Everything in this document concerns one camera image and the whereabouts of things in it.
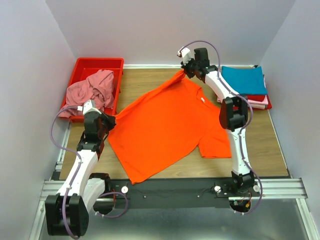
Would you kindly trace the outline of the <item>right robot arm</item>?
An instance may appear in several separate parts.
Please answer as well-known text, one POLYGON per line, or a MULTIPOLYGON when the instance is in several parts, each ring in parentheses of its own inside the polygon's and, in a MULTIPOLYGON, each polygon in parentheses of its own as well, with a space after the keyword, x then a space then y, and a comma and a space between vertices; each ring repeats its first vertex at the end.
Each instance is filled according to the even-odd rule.
POLYGON ((181 68, 185 74, 204 82, 221 100, 219 123, 227 132, 232 159, 231 180, 227 189, 241 196, 255 184, 246 144, 246 127, 252 121, 248 118, 248 111, 252 110, 248 98, 234 90, 223 78, 220 69, 210 64, 205 47, 191 52, 183 46, 177 56, 182 59, 181 68))

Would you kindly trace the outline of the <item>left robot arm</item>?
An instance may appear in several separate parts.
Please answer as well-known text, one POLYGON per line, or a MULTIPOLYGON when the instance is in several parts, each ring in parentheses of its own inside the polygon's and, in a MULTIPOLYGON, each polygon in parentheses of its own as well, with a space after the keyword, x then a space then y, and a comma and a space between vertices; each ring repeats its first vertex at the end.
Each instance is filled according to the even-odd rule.
POLYGON ((91 176, 104 149, 104 141, 116 126, 116 118, 95 110, 84 114, 84 130, 77 144, 74 164, 60 189, 45 200, 47 232, 50 236, 78 239, 89 225, 89 211, 98 197, 110 194, 107 174, 91 176))

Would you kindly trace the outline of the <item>orange t-shirt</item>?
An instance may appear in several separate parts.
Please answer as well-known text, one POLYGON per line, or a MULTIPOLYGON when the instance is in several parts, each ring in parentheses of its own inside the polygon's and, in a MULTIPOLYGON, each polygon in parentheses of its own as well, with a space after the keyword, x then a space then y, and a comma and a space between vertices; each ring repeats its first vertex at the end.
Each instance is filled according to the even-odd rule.
POLYGON ((132 184, 141 183, 190 154, 232 156, 220 110, 203 89, 178 71, 115 117, 108 142, 132 184))

